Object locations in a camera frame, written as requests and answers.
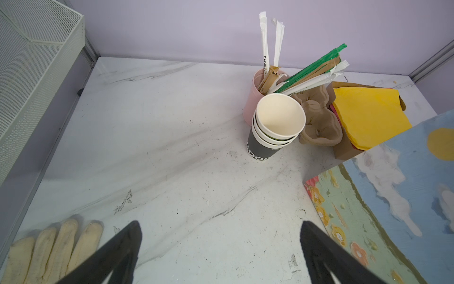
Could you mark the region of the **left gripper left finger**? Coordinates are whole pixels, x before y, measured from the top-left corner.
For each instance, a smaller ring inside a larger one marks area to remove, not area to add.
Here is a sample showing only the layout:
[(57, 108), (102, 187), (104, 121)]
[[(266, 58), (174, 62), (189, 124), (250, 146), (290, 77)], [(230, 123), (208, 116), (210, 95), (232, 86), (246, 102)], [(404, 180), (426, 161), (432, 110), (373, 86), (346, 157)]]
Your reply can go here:
[(101, 284), (109, 279), (110, 284), (131, 284), (142, 239), (139, 222), (130, 222), (59, 283)]

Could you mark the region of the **white and green paper bag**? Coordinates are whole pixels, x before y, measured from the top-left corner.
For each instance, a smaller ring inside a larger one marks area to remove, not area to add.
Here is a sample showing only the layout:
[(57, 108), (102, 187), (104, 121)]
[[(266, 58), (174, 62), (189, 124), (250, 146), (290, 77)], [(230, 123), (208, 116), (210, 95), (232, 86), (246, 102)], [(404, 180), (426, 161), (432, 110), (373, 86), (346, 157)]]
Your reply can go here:
[(454, 281), (454, 113), (304, 183), (328, 235), (389, 284)]

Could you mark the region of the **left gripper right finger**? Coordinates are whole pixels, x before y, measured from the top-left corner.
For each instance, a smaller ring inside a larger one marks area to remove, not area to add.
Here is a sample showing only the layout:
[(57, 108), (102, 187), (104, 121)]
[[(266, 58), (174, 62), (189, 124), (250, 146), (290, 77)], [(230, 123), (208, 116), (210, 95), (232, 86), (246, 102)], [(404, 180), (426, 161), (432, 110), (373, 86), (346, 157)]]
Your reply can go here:
[(313, 284), (382, 284), (384, 281), (355, 260), (340, 245), (310, 221), (304, 221), (300, 243)]

